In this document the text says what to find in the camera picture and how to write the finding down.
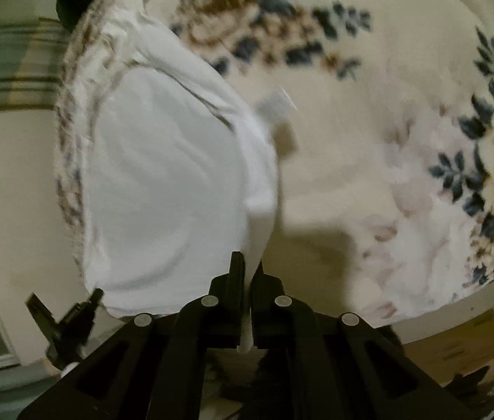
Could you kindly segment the white cloth garment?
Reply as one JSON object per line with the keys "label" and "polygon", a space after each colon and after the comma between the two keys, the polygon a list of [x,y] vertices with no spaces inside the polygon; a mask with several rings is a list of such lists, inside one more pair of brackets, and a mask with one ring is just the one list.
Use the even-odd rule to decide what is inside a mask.
{"label": "white cloth garment", "polygon": [[88,291],[119,320],[169,315],[241,252],[249,282],[278,203],[283,91],[248,104],[135,0],[93,0],[64,56],[57,194]]}

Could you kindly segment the brown cardboard box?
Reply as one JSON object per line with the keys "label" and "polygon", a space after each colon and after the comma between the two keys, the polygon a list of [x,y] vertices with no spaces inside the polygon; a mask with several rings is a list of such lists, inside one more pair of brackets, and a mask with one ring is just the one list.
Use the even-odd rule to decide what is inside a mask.
{"label": "brown cardboard box", "polygon": [[461,375],[489,391],[494,386],[494,310],[408,343],[404,353],[443,387]]}

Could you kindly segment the floral bed blanket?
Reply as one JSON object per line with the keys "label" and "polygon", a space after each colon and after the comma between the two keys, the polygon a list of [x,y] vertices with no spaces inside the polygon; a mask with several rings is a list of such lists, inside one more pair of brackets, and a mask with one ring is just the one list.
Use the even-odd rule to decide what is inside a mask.
{"label": "floral bed blanket", "polygon": [[248,104],[283,91],[258,264],[373,325],[494,282],[494,0],[135,0]]}

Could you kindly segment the green striped curtain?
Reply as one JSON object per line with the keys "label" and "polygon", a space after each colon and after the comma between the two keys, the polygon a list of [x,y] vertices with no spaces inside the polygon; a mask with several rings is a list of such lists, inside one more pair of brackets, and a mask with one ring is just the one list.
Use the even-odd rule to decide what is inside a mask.
{"label": "green striped curtain", "polygon": [[54,106],[68,41],[54,20],[0,27],[0,110]]}

